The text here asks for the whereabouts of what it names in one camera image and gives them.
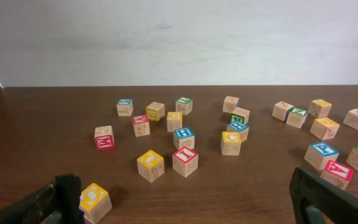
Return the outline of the yellow S block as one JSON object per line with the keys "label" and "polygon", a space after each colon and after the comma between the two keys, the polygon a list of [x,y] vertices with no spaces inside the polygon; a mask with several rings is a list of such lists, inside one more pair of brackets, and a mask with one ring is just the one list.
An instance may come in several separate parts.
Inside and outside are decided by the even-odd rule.
{"label": "yellow S block", "polygon": [[310,133],[320,140],[332,139],[335,137],[340,125],[328,117],[316,118],[313,121]]}
{"label": "yellow S block", "polygon": [[312,100],[308,108],[308,113],[316,118],[327,117],[331,107],[332,104],[323,99]]}

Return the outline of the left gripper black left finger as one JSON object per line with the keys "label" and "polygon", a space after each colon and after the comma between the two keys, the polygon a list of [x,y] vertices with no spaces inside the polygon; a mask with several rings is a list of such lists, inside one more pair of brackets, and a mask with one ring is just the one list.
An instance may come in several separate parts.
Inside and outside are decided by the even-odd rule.
{"label": "left gripper black left finger", "polygon": [[58,175],[55,180],[18,202],[0,210],[0,223],[79,223],[81,180],[74,174]]}

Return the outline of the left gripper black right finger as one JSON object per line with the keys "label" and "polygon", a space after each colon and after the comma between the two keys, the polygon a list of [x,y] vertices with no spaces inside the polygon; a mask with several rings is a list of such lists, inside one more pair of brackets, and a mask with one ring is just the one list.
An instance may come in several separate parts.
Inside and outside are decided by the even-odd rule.
{"label": "left gripper black right finger", "polygon": [[297,223],[358,223],[358,198],[337,188],[316,174],[295,168],[290,197]]}

